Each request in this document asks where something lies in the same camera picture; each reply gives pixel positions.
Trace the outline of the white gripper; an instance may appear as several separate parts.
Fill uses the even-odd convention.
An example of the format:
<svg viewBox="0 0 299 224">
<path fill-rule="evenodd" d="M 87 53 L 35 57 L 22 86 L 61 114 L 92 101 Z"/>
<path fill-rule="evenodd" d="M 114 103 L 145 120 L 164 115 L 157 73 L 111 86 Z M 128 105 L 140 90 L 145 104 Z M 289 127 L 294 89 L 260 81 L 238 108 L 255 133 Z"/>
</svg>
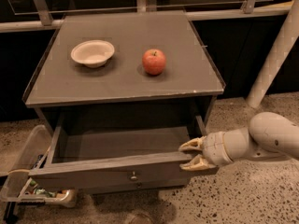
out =
<svg viewBox="0 0 299 224">
<path fill-rule="evenodd" d="M 181 164 L 179 167 L 184 171 L 204 171 L 215 168 L 216 166 L 224 166 L 232 163 L 224 146 L 224 132 L 210 133 L 207 137 L 197 137 L 182 144 L 179 151 L 197 150 L 203 153 L 196 155 L 187 163 Z"/>
</svg>

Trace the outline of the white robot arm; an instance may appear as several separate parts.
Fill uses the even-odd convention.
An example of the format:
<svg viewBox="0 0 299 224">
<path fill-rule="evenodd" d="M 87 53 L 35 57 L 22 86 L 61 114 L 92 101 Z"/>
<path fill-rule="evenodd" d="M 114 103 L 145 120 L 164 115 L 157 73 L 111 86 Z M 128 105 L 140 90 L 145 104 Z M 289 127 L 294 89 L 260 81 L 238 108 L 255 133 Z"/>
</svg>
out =
<svg viewBox="0 0 299 224">
<path fill-rule="evenodd" d="M 248 105 L 256 107 L 261 103 L 298 36 L 299 0 L 292 0 L 287 18 L 249 92 Z M 197 153 L 191 161 L 180 166 L 189 172 L 221 167 L 238 160 L 298 160 L 299 126 L 276 113 L 262 112 L 252 117 L 245 128 L 194 138 L 178 150 Z"/>
</svg>

